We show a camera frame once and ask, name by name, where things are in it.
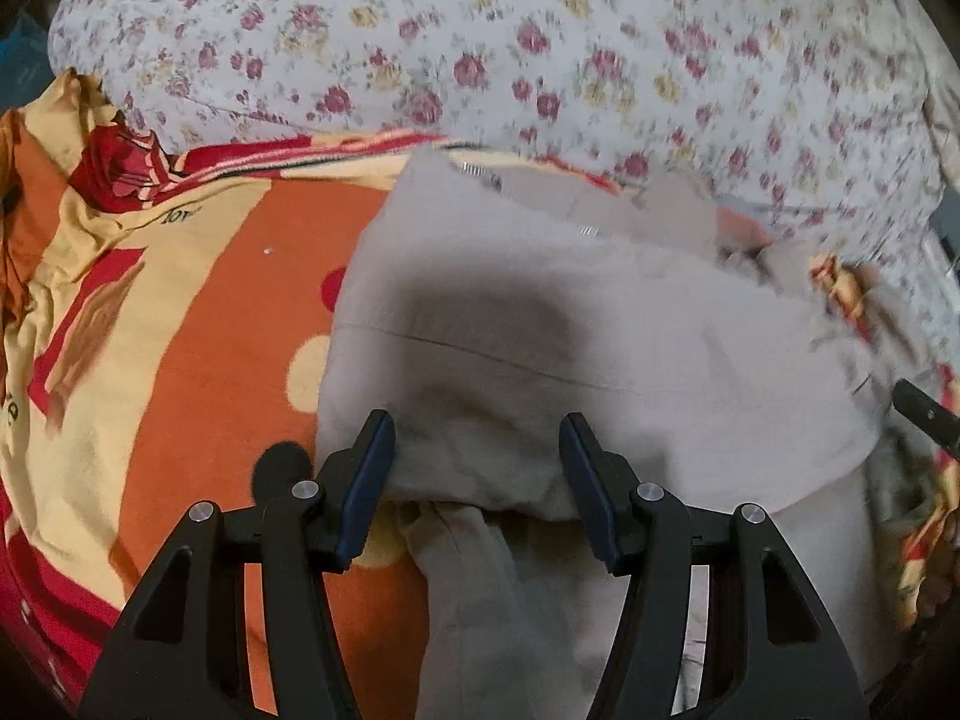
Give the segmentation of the beige zip jacket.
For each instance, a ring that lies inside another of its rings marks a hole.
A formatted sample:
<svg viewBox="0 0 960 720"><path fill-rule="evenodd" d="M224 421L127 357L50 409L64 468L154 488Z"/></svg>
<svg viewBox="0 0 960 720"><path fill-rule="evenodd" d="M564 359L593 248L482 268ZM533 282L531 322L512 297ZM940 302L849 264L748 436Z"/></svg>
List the beige zip jacket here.
<svg viewBox="0 0 960 720"><path fill-rule="evenodd" d="M678 172L608 193L417 151L335 306L317 447L394 418L386 497L428 585L421 718L579 718L626 585L590 554L558 454L581 413L686 504L775 517L872 688L898 649L867 476L897 377L935 379L895 291L850 327L800 242L749 244Z"/></svg>

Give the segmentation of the orange red yellow blanket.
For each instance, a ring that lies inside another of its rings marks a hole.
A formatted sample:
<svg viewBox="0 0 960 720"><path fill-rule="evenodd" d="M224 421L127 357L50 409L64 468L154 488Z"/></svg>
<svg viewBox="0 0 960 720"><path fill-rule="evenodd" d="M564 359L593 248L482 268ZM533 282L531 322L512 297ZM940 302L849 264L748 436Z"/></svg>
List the orange red yellow blanket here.
<svg viewBox="0 0 960 720"><path fill-rule="evenodd" d="M425 138L167 153L93 76L2 119L2 629L80 702L182 512L311 444L356 239Z"/></svg>

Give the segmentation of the floral white quilt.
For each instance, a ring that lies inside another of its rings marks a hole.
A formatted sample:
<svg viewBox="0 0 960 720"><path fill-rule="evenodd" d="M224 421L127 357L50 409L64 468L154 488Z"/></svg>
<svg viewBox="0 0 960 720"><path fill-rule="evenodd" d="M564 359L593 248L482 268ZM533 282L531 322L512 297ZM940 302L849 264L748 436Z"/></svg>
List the floral white quilt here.
<svg viewBox="0 0 960 720"><path fill-rule="evenodd" d="M49 55L172 148L410 127L633 185L686 167L957 341L923 239L958 71L916 0L62 0Z"/></svg>

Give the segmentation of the blue plastic bag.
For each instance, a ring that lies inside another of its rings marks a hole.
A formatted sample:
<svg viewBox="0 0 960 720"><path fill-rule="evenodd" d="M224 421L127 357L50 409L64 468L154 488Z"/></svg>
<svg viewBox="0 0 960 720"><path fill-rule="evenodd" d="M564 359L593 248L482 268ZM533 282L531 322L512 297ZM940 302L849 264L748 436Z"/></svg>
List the blue plastic bag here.
<svg viewBox="0 0 960 720"><path fill-rule="evenodd" d="M31 103L52 80L47 32L27 13L21 13L0 44L0 109Z"/></svg>

